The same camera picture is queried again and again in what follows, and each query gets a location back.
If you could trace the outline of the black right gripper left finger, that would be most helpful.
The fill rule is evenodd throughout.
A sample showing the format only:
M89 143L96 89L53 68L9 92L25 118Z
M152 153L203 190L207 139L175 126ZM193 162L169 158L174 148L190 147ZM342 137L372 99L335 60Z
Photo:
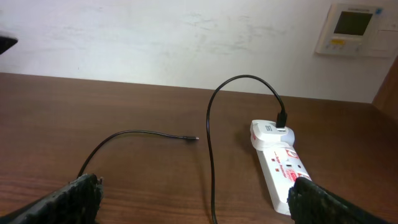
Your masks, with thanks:
M103 180L84 174L66 186L1 217L1 223L96 223L103 199Z

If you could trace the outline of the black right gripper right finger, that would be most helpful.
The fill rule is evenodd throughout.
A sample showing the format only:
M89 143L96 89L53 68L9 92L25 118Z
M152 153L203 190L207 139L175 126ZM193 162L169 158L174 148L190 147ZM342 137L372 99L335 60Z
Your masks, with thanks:
M295 224L388 224L304 177L289 189L287 203Z

